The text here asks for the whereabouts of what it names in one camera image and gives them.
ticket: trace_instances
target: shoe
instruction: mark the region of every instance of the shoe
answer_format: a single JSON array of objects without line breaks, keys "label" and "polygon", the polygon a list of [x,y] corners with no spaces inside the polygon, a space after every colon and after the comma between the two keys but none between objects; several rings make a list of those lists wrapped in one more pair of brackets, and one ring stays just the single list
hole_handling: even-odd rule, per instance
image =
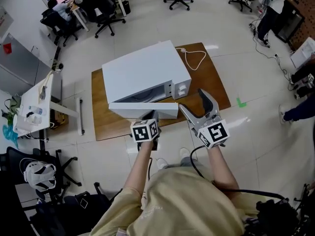
[{"label": "shoe", "polygon": [[159,170],[163,169],[164,167],[168,166],[168,163],[163,159],[163,158],[159,158],[157,160],[157,168]]},{"label": "shoe", "polygon": [[297,93],[295,93],[295,94],[294,94],[294,98],[295,98],[296,100],[298,100],[298,99],[300,98],[300,96],[299,96]]},{"label": "shoe", "polygon": [[279,105],[279,120],[281,124],[285,124],[286,120],[284,119],[285,110],[282,105]]},{"label": "shoe", "polygon": [[190,151],[186,149],[185,147],[181,148],[181,150],[179,151],[179,154],[181,155],[181,160],[185,157],[190,158]]},{"label": "shoe", "polygon": [[263,43],[266,45],[266,47],[270,48],[270,43],[268,39],[263,40]]},{"label": "shoe", "polygon": [[294,85],[295,83],[292,82],[292,74],[288,73],[289,81],[291,85]]}]

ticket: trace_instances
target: green tape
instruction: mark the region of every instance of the green tape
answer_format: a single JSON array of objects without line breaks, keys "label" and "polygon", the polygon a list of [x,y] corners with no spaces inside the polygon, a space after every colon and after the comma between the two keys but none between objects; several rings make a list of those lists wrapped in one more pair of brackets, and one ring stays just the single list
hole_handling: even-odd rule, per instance
[{"label": "green tape", "polygon": [[238,106],[239,106],[240,108],[246,107],[246,105],[247,105],[246,102],[242,103],[241,100],[240,100],[240,98],[236,98],[236,100],[237,100],[237,104],[238,104]]}]

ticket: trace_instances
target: blue plastic bag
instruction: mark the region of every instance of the blue plastic bag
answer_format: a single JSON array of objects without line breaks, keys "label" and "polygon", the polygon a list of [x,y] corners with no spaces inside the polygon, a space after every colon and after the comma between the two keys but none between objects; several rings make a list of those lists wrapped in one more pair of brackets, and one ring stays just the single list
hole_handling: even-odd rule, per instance
[{"label": "blue plastic bag", "polygon": [[12,125],[9,125],[9,126],[3,125],[2,131],[3,131],[4,137],[9,141],[14,142],[15,147],[19,148],[18,141],[17,141],[18,140],[18,134],[13,131],[13,126]]}]

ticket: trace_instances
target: wooden tabletop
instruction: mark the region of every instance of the wooden tabletop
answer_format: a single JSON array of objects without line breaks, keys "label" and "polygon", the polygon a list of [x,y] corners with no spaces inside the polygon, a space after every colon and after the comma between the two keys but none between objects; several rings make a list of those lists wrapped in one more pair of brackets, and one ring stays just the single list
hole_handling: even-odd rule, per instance
[{"label": "wooden tabletop", "polygon": [[[204,51],[207,53],[202,43],[178,47],[183,47],[189,52]],[[201,116],[204,114],[204,111],[202,107],[202,100],[197,91],[198,88],[201,88],[206,90],[213,98],[216,99],[220,110],[229,108],[231,106],[230,101],[208,53],[198,70],[193,71],[185,62],[185,54],[181,53],[180,50],[177,51],[191,76],[191,85],[188,95],[177,100],[169,97],[159,102],[182,103],[189,107],[195,114]],[[203,56],[203,53],[187,54],[187,61],[192,68],[196,68]],[[92,105],[94,129],[97,141],[123,136],[130,133],[130,120],[124,119],[108,109],[102,69],[92,72]],[[184,120],[186,120],[186,118],[179,110],[177,119],[161,119],[159,120],[159,125],[162,127]]]}]

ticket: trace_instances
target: white microwave oven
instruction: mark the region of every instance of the white microwave oven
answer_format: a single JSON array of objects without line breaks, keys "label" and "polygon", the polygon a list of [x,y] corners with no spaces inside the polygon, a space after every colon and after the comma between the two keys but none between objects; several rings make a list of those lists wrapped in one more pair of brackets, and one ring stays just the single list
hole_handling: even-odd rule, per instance
[{"label": "white microwave oven", "polygon": [[170,40],[135,51],[102,66],[109,109],[124,118],[157,110],[177,118],[177,103],[156,103],[188,94],[191,77]]}]

